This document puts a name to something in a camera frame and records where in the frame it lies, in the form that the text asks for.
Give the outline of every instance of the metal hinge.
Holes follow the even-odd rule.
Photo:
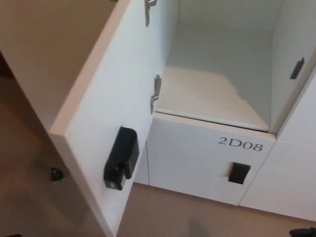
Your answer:
[[[149,26],[150,17],[149,12],[152,6],[156,6],[158,0],[145,0],[145,15],[146,15],[146,27]]]
[[[150,98],[151,114],[154,113],[154,102],[159,99],[161,82],[162,82],[162,78],[160,77],[160,75],[157,75],[156,78],[155,78],[155,93]]]

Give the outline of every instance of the black lock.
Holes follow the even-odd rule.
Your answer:
[[[104,167],[103,179],[106,187],[122,190],[126,179],[130,179],[133,175],[138,156],[136,131],[121,127]]]

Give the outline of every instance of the locker compartment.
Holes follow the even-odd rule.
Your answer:
[[[314,0],[181,0],[156,111],[276,133],[315,63],[315,10]]]
[[[156,113],[150,185],[238,205],[274,142],[268,133]]]

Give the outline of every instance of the number label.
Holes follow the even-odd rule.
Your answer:
[[[243,147],[246,150],[252,149],[257,152],[260,152],[263,149],[262,144],[253,144],[252,142],[242,142],[241,140],[238,140],[238,139],[230,139],[229,142],[227,142],[228,139],[226,137],[221,137],[221,139],[222,141],[220,141],[218,144],[229,145],[231,147]]]

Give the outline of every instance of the black object on floor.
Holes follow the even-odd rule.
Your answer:
[[[290,231],[292,237],[316,237],[316,228],[294,229]]]

